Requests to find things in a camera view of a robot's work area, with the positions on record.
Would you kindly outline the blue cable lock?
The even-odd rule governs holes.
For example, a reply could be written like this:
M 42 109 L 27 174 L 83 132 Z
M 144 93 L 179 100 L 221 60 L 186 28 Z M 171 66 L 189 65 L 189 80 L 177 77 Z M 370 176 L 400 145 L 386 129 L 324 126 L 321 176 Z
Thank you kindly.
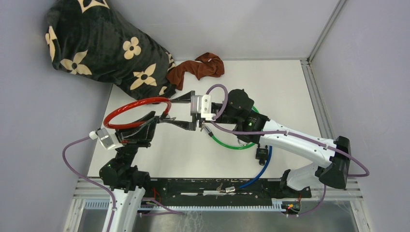
M 262 170 L 253 179 L 251 179 L 250 181 L 240 185 L 239 189 L 244 189 L 244 188 L 247 188 L 247 187 L 251 186 L 252 184 L 255 184 L 260 179 L 260 177 L 264 174 L 264 172 L 266 171 L 267 167 L 269 166 L 270 160 L 272 158 L 273 148 L 272 148 L 272 146 L 267 146 L 266 145 L 265 148 L 263 148 L 263 150 L 267 151 L 267 159 L 260 162 L 260 164 L 261 163 L 263 164 Z M 222 184 L 220 184 L 216 188 L 216 191 L 219 192 L 219 193 L 231 193 L 231 192 L 234 192 L 236 190 L 235 186 L 228 187 L 228 188 L 225 188 L 225 189 L 222 189 L 221 186 L 222 186 Z

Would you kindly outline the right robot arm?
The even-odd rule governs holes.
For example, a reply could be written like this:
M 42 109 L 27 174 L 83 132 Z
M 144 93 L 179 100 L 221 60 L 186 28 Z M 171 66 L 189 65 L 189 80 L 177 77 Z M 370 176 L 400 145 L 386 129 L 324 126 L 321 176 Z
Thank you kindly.
M 190 104 L 192 122 L 173 122 L 185 130 L 193 131 L 205 123 L 212 123 L 242 142 L 277 147 L 310 160 L 309 165 L 284 172 L 279 191 L 285 197 L 292 197 L 317 183 L 334 189 L 347 185 L 351 156 L 350 141 L 346 137 L 326 139 L 283 126 L 254 111 L 254 100 L 243 89 L 226 92 L 222 103 L 212 102 L 209 91 L 204 95 L 192 91 L 170 101 Z

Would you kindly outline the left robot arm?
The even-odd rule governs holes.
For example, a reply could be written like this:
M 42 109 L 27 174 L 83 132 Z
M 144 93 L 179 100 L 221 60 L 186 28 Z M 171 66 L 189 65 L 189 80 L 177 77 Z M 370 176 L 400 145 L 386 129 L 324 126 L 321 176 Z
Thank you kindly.
M 130 232 L 142 198 L 152 191 L 149 172 L 132 165 L 140 148 L 149 148 L 159 123 L 154 111 L 137 120 L 141 123 L 128 129 L 116 129 L 110 133 L 98 129 L 96 136 L 106 150 L 114 150 L 115 156 L 99 171 L 103 186 L 110 195 L 110 214 L 103 229 L 107 232 Z

